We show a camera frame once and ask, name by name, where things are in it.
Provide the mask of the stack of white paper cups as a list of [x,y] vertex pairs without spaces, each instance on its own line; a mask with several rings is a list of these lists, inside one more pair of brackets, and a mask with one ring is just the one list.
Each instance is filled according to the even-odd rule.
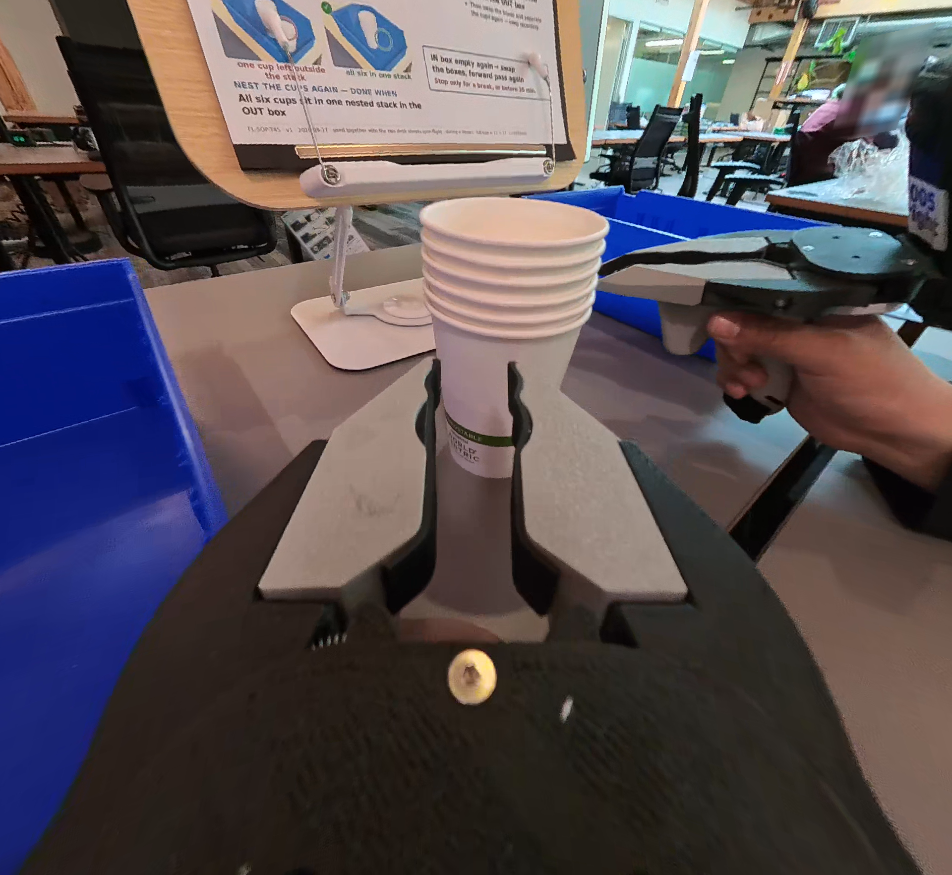
[[434,202],[420,223],[450,451],[474,475],[508,479],[508,366],[560,389],[592,312],[609,223],[582,206],[504,197]]

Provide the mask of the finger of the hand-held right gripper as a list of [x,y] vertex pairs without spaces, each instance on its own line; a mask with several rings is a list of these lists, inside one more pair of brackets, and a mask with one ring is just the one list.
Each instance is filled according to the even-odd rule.
[[675,305],[698,305],[708,284],[753,286],[782,279],[779,265],[631,265],[600,279],[600,291]]
[[731,234],[685,240],[635,250],[604,262],[600,276],[611,276],[631,266],[697,266],[721,262],[784,264],[789,256],[771,250],[787,245],[790,234]]

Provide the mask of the black office chair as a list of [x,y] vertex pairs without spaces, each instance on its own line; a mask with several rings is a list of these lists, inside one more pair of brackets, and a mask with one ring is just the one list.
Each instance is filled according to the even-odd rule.
[[56,39],[109,177],[123,249],[172,272],[271,254],[273,216],[208,180],[178,143],[145,53]]
[[681,108],[658,106],[644,128],[598,132],[592,146],[600,149],[599,167],[590,179],[627,194],[655,189],[662,157],[682,117]]
[[[703,153],[701,138],[703,113],[704,97],[701,94],[695,94],[691,97],[689,107],[686,107],[683,114],[683,120],[686,123],[684,178],[677,192],[677,195],[683,198],[697,197]],[[740,136],[741,140],[736,144],[738,146],[752,144],[754,152],[747,159],[732,157],[713,163],[712,167],[716,175],[708,189],[706,197],[708,202],[723,194],[727,205],[736,205],[746,192],[766,193],[771,188],[782,187],[784,184],[785,175],[779,173],[779,167],[792,136],[788,133],[774,134],[748,130],[741,130]]]

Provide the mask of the black table leg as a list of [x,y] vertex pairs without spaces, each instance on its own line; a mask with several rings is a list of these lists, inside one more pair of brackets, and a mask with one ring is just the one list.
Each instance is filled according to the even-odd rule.
[[758,563],[823,475],[837,451],[807,436],[769,477],[729,534]]

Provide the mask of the clear plastic bag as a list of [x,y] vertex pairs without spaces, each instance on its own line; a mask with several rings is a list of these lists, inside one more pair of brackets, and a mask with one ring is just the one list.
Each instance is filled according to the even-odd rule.
[[843,197],[894,206],[907,203],[909,143],[901,131],[843,143],[829,162]]

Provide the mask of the printed paper sheet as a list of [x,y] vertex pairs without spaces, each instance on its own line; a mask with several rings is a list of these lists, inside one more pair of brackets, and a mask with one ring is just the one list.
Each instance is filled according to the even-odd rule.
[[334,209],[297,209],[281,215],[292,262],[334,259]]

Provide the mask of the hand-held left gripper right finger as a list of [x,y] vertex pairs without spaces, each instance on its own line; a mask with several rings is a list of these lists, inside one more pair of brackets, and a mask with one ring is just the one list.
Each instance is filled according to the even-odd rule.
[[687,586],[621,440],[557,387],[507,367],[513,583],[538,615],[677,605]]

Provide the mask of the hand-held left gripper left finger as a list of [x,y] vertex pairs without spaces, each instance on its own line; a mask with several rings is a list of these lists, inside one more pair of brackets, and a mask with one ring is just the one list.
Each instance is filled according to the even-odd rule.
[[436,564],[441,370],[422,361],[336,428],[264,571],[264,599],[397,614]]

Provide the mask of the person's right hand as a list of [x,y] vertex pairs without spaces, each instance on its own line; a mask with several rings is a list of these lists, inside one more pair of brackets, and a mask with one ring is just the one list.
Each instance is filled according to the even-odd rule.
[[877,317],[816,323],[715,313],[708,334],[722,391],[765,391],[767,361],[790,367],[786,406],[815,439],[929,492],[951,464],[951,385]]

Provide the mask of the wooden desk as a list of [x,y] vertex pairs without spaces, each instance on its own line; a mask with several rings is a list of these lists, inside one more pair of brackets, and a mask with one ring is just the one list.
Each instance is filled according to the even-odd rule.
[[774,212],[806,219],[892,230],[905,230],[908,226],[906,200],[880,197],[865,190],[851,191],[841,180],[772,190],[766,201]]

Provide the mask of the printed instruction sheet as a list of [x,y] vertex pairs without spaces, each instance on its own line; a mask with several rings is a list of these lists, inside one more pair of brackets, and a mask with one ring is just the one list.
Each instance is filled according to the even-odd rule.
[[570,159],[556,0],[186,0],[244,169],[407,147]]

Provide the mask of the blue plastic bin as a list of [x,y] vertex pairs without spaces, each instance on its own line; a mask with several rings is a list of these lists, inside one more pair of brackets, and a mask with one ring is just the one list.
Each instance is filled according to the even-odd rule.
[[[749,230],[796,230],[820,223],[651,191],[627,194],[621,187],[525,196],[583,207],[607,218],[609,231],[601,255],[603,262],[630,252],[684,240]],[[594,313],[661,339],[659,307],[654,301],[599,292],[594,301]]]
[[54,818],[143,629],[227,518],[131,264],[2,273],[2,873]]

